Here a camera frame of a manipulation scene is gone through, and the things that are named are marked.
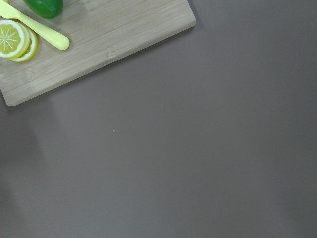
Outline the green lime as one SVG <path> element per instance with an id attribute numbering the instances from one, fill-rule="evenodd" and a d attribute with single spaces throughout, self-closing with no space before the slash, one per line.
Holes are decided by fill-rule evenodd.
<path id="1" fill-rule="evenodd" d="M 57 17 L 63 9 L 63 0 L 24 0 L 25 4 L 44 19 Z"/>

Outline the wooden cutting board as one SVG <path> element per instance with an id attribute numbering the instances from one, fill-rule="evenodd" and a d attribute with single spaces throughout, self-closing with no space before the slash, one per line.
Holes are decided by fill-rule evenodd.
<path id="1" fill-rule="evenodd" d="M 21 0 L 10 4 L 70 40 L 61 51 L 43 38 L 25 62 L 0 60 L 0 90 L 16 106 L 114 61 L 193 27 L 186 0 L 66 0 L 62 13 L 43 19 Z"/>

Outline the yellow plastic knife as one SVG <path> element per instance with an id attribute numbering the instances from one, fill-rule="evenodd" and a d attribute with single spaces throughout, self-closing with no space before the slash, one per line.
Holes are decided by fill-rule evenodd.
<path id="1" fill-rule="evenodd" d="M 0 15 L 5 19 L 17 19 L 21 21 L 59 50 L 69 48 L 70 41 L 66 36 L 30 18 L 3 0 L 0 1 Z"/>

